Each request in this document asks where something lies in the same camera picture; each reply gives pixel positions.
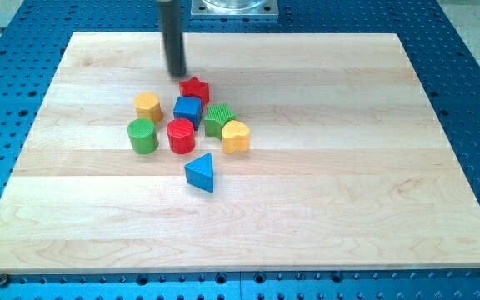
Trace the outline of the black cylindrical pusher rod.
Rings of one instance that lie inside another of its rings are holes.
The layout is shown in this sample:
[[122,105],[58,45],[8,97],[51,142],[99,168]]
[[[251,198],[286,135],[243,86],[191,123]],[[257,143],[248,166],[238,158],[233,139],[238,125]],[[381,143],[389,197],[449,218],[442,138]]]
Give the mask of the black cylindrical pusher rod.
[[180,2],[178,0],[157,0],[157,6],[167,70],[174,77],[183,77],[187,69]]

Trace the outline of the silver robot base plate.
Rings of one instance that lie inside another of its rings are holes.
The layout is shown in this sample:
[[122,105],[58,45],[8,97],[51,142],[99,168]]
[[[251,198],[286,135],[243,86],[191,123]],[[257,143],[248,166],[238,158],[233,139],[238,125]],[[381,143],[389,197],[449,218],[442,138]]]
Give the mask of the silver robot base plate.
[[214,17],[269,17],[279,14],[278,0],[192,0],[191,15]]

